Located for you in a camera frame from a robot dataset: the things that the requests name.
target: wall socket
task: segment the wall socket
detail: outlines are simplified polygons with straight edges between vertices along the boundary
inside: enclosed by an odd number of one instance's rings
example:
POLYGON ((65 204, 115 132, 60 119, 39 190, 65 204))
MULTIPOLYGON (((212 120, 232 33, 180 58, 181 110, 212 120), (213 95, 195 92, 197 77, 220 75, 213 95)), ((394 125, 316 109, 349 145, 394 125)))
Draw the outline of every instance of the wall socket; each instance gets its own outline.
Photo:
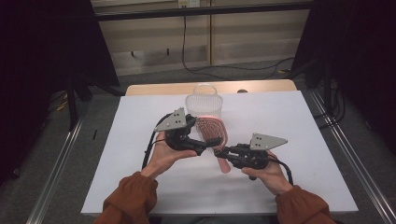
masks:
POLYGON ((199 7, 201 5, 200 0, 178 0, 178 7, 199 7))

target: hand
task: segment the hand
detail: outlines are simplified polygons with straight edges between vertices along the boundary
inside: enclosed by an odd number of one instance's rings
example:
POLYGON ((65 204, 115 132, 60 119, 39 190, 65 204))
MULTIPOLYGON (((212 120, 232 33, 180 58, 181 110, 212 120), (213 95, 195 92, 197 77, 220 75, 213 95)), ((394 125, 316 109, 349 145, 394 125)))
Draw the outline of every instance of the hand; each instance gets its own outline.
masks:
MULTIPOLYGON (((267 151, 269 155, 276 158, 276 155, 270 150, 267 151)), ((293 188, 280 169, 280 165, 276 162, 270 161, 264 169, 255 170, 252 168, 242 168, 242 173, 259 178, 262 183, 267 187, 273 194, 281 195, 293 188)))
MULTIPOLYGON (((165 132, 158 133, 156 141, 164 139, 165 132)), ((158 175, 171 168, 175 161, 196 156, 197 153, 194 150, 176 151, 170 148, 165 141, 159 141, 155 144, 154 152, 152 153, 148 165, 140 174, 155 179, 158 175)))

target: black curtain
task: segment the black curtain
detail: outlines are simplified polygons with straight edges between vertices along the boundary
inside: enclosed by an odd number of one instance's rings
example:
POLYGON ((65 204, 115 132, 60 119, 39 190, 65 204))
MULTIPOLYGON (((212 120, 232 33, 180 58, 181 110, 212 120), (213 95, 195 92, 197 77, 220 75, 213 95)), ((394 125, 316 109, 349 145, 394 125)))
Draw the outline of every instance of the black curtain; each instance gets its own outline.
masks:
POLYGON ((292 69, 319 59, 305 73, 307 84, 316 87, 328 63, 341 90, 396 153, 394 8, 386 0, 317 1, 292 69))
POLYGON ((59 19, 90 15, 90 0, 0 2, 1 182, 21 164, 50 96, 65 90, 69 77, 119 85, 99 24, 59 19))

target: white tabletop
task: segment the white tabletop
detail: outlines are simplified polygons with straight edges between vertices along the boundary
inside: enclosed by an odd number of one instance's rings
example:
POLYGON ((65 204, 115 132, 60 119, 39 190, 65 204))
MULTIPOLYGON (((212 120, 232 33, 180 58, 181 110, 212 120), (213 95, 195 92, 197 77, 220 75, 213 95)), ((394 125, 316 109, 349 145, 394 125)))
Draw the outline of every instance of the white tabletop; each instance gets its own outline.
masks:
MULTIPOLYGON (((358 208, 299 91, 223 93, 222 119, 227 146, 249 143, 253 133, 289 140, 272 151, 292 171, 294 184, 316 193, 331 212, 358 208)), ((125 96, 81 213, 98 215, 104 199, 119 181, 140 171, 144 151, 158 120, 184 106, 186 95, 125 96)), ((199 139, 193 130, 191 138, 199 139)), ((274 214, 276 203, 260 180, 251 181, 239 169, 224 175, 210 151, 201 157, 177 161, 157 178, 158 203, 154 215, 213 216, 274 214)))

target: forearm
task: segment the forearm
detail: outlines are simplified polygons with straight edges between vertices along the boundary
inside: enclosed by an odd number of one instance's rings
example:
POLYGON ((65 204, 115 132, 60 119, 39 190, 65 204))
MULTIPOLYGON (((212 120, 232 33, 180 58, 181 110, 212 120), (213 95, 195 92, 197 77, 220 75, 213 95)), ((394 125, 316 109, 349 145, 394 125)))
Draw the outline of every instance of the forearm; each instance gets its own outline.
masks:
POLYGON ((329 205, 318 195, 295 186, 290 191, 276 197, 277 217, 281 224, 330 224, 329 205))
POLYGON ((158 183, 139 172, 125 177, 104 202, 95 223, 149 223, 148 213, 157 202, 158 183))

